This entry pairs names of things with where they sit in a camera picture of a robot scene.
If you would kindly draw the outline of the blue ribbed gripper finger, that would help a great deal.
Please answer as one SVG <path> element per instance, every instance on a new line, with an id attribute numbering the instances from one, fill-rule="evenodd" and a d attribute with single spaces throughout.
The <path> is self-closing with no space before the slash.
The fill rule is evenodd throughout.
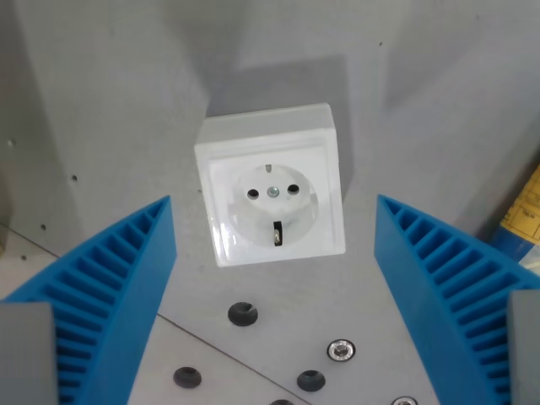
<path id="1" fill-rule="evenodd" d="M 61 404 L 127 403 L 175 261 L 171 201 L 163 197 L 5 298 L 51 306 Z"/>
<path id="2" fill-rule="evenodd" d="M 506 309 L 539 277 L 504 253 L 380 195 L 375 259 L 441 404 L 509 404 Z"/>

